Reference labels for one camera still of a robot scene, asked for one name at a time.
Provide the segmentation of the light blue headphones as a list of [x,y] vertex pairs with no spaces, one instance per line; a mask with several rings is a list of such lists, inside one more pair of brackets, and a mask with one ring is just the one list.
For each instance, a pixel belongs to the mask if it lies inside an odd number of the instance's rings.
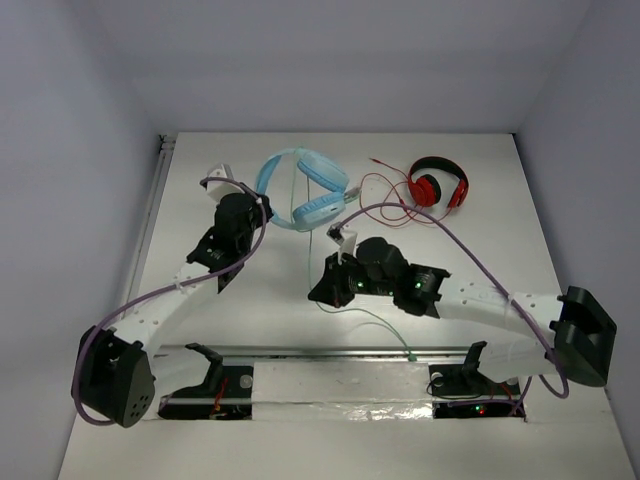
[[340,165],[324,154],[302,147],[283,149],[266,160],[255,180],[258,194],[267,195],[273,174],[287,156],[294,160],[290,212],[282,216],[272,207],[271,222],[275,226],[297,232],[313,231],[331,223],[360,197],[361,188],[350,185],[350,178]]

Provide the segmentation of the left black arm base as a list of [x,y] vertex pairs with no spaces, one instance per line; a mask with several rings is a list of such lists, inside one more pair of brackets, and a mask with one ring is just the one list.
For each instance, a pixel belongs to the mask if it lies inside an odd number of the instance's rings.
[[231,362],[212,348],[189,343],[156,360],[157,417],[163,420],[250,420],[254,366]]

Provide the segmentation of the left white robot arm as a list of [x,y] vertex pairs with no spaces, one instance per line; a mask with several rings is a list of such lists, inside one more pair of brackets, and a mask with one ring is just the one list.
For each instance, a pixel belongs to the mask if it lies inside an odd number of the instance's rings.
[[213,226],[172,284],[130,301],[83,334],[71,387],[83,420],[128,428],[143,418],[163,378],[152,362],[167,335],[235,278],[257,251],[272,216],[264,194],[223,196]]

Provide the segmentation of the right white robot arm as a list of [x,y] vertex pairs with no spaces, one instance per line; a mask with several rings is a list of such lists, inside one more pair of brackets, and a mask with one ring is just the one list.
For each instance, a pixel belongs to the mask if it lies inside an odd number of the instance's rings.
[[340,308],[358,294],[388,297],[413,316],[471,321],[516,334],[506,344],[472,344],[461,370],[472,392],[512,377],[557,372],[589,387],[608,381],[617,326],[584,288],[571,286],[561,295],[503,293],[494,285],[410,263],[396,246],[372,237],[353,253],[338,250],[327,257],[308,298]]

